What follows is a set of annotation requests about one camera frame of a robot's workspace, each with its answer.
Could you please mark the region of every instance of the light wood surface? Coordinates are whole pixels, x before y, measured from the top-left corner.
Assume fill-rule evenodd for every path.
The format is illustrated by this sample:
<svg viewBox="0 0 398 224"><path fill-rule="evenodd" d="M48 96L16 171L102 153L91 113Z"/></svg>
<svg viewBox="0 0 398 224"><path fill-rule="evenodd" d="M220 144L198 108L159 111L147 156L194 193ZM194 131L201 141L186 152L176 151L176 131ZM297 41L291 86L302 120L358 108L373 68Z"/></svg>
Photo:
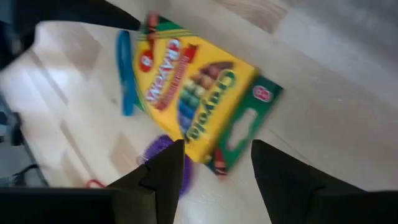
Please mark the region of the light wood surface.
<svg viewBox="0 0 398 224"><path fill-rule="evenodd" d="M293 1L256 1L271 14L268 4L281 8L269 21L263 12L256 21L245 17L240 12L250 14L253 6L237 0L112 2L140 20L156 9L283 86L258 139L366 190L398 188L397 107L287 37L294 35L287 30L297 18ZM164 133L140 111L121 116L117 31L41 24L33 49L1 74L1 90L21 113L23 133L52 186L82 187L89 179L109 184L135 169L137 157ZM175 222L270 223L249 151L225 182L196 165Z"/></svg>

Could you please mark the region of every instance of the red object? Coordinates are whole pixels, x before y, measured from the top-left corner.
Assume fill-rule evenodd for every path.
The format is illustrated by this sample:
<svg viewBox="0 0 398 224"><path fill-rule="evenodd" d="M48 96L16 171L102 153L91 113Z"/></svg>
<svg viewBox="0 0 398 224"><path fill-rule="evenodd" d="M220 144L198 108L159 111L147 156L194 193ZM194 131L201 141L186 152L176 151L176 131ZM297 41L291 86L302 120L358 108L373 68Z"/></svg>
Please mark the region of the red object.
<svg viewBox="0 0 398 224"><path fill-rule="evenodd" d="M154 55L151 50L146 50L142 53L139 59L139 68L143 72L148 72L154 64Z"/></svg>
<svg viewBox="0 0 398 224"><path fill-rule="evenodd" d="M149 33L147 39L149 41L150 51L155 50L155 39L156 39L156 27L159 25L159 15L155 12L151 12L147 18L147 26Z"/></svg>
<svg viewBox="0 0 398 224"><path fill-rule="evenodd" d="M86 188L105 188L105 185L102 184L99 180L92 179L86 183Z"/></svg>
<svg viewBox="0 0 398 224"><path fill-rule="evenodd" d="M227 168L226 168L226 163L224 160L223 152L221 152L221 149L217 147L216 152L215 152L215 159L214 159L214 168L215 168L215 173L218 176L218 178L223 179L225 175L227 174Z"/></svg>
<svg viewBox="0 0 398 224"><path fill-rule="evenodd" d="M272 93L263 86L255 86L253 88L253 96L263 102L270 102Z"/></svg>

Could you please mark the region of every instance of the yellow crayon box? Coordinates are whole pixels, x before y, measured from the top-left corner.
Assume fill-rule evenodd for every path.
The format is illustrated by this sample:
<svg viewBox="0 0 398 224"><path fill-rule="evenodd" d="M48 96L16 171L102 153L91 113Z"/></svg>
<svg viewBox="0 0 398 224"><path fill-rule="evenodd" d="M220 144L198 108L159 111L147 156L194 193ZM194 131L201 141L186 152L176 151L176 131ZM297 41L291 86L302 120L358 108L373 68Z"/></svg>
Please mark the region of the yellow crayon box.
<svg viewBox="0 0 398 224"><path fill-rule="evenodd" d="M134 74L142 108L185 153L206 162L246 89L252 65L175 23L148 15L136 43Z"/></svg>

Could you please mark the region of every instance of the purple object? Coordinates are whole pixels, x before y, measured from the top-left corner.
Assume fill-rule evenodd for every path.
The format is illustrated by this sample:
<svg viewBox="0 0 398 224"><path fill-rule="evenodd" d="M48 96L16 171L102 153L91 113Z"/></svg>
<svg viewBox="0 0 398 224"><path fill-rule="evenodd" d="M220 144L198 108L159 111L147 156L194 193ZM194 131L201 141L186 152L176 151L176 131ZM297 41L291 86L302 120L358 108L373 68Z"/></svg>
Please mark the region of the purple object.
<svg viewBox="0 0 398 224"><path fill-rule="evenodd" d="M140 158L139 164L143 164L154 156L158 155L161 151L169 147L173 144L173 140L170 139L168 135L161 135L157 140L155 140L145 151L144 155ZM188 192L188 188L190 186L191 178L192 178L192 161L191 159L185 155L184 160L184 170L183 170L183 180L180 189L180 197Z"/></svg>

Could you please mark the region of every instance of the black object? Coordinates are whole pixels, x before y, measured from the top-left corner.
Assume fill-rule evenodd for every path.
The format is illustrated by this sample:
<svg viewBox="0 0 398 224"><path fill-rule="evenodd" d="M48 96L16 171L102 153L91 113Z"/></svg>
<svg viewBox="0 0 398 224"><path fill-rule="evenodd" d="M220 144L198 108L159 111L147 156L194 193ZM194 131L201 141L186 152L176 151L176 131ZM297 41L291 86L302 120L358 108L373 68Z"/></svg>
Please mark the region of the black object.
<svg viewBox="0 0 398 224"><path fill-rule="evenodd" d="M0 223L171 224L178 204L183 140L106 189L0 189Z"/></svg>
<svg viewBox="0 0 398 224"><path fill-rule="evenodd" d="M367 192L254 140L254 174L272 224L398 223L398 192Z"/></svg>
<svg viewBox="0 0 398 224"><path fill-rule="evenodd" d="M74 21L138 30L140 22L105 0L0 0L0 70L28 50L43 21Z"/></svg>
<svg viewBox="0 0 398 224"><path fill-rule="evenodd" d="M0 187L27 187L25 176L31 169L39 169L39 166L32 164L10 177L0 178Z"/></svg>
<svg viewBox="0 0 398 224"><path fill-rule="evenodd" d="M0 143L7 140L12 146L23 144L24 138L21 132L21 123L19 113L6 114L6 112L0 111L0 125L7 126L7 133L5 136L0 136Z"/></svg>

